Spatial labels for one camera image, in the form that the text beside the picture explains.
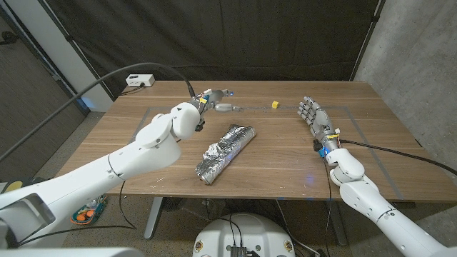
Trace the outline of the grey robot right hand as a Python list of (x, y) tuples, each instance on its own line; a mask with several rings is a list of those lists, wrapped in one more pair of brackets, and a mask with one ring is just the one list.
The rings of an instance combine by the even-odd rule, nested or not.
[(325, 155), (339, 148), (338, 134), (328, 114), (311, 97), (304, 96), (298, 115), (309, 125), (312, 136), (322, 145)]

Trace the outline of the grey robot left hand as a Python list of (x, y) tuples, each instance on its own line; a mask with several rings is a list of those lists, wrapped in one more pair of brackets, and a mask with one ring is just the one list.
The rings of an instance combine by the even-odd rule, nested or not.
[(197, 108), (197, 110), (200, 113), (200, 117), (203, 117), (204, 114), (211, 109), (214, 109), (218, 112), (243, 111), (243, 109), (240, 106), (236, 106), (233, 104), (225, 104), (221, 102), (224, 97), (229, 97), (233, 95), (234, 92), (228, 89), (207, 89), (204, 92), (191, 97), (189, 103)]

